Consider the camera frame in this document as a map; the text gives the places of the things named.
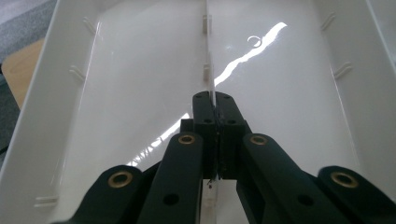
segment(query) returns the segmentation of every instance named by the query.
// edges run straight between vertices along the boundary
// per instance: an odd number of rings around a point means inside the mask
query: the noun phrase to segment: glossy white surface
[[[368,104],[347,92],[364,94],[364,83],[347,79],[378,62],[344,60],[348,52],[364,52],[332,40],[328,31],[340,19],[331,12],[339,6],[316,2],[60,0],[1,173],[0,202],[9,203],[0,203],[0,222],[67,219],[104,170],[149,168],[162,158],[179,120],[191,118],[191,97],[213,88],[231,94],[253,132],[273,136],[307,172],[345,166],[396,195],[395,179],[381,175],[396,170],[387,142],[394,119],[375,124],[387,134],[381,150],[361,147],[373,123],[356,111]],[[361,17],[373,23],[366,9]],[[325,22],[329,14],[335,19]],[[380,39],[374,41],[373,57],[387,57]],[[392,79],[378,75],[376,81],[391,97]],[[384,113],[396,109],[380,106]],[[204,192],[203,222],[248,223],[234,181],[217,188],[217,196]]]

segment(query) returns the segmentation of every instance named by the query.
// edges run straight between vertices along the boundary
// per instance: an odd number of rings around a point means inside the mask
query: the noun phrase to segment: white plastic bin
[[[395,9],[59,0],[1,171],[0,223],[68,219],[103,171],[146,170],[205,90],[230,94],[308,173],[344,166],[395,200]],[[203,223],[248,223],[234,188],[220,181],[216,205],[204,192],[216,214]]]

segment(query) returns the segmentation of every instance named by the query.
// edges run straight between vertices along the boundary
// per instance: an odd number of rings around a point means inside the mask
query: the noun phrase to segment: brown wooden surface
[[[23,105],[43,42],[44,39],[41,39],[9,55],[3,61],[3,75],[19,108]]]

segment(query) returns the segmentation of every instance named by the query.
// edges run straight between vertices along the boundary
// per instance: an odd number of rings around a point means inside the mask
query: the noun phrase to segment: round hole
[[[178,203],[178,195],[177,194],[168,194],[163,197],[163,203],[167,205],[175,205]]]
[[[108,179],[107,184],[113,189],[119,189],[131,183],[132,177],[127,171],[118,171]]]
[[[250,142],[256,145],[264,146],[268,140],[262,136],[254,135],[250,138]]]
[[[354,189],[359,185],[355,177],[342,172],[332,172],[331,178],[332,181],[345,188]]]
[[[193,142],[195,142],[195,138],[194,138],[194,136],[192,136],[192,135],[182,135],[182,136],[180,136],[179,138],[178,138],[178,142],[180,143],[180,144],[185,144],[185,145],[187,145],[187,144],[192,144]]]
[[[299,203],[301,203],[301,204],[303,204],[303,205],[305,205],[305,206],[312,206],[312,205],[314,205],[314,200],[312,200],[312,198],[309,197],[308,195],[304,195],[304,194],[299,195],[299,196],[297,197],[297,200],[298,200]]]

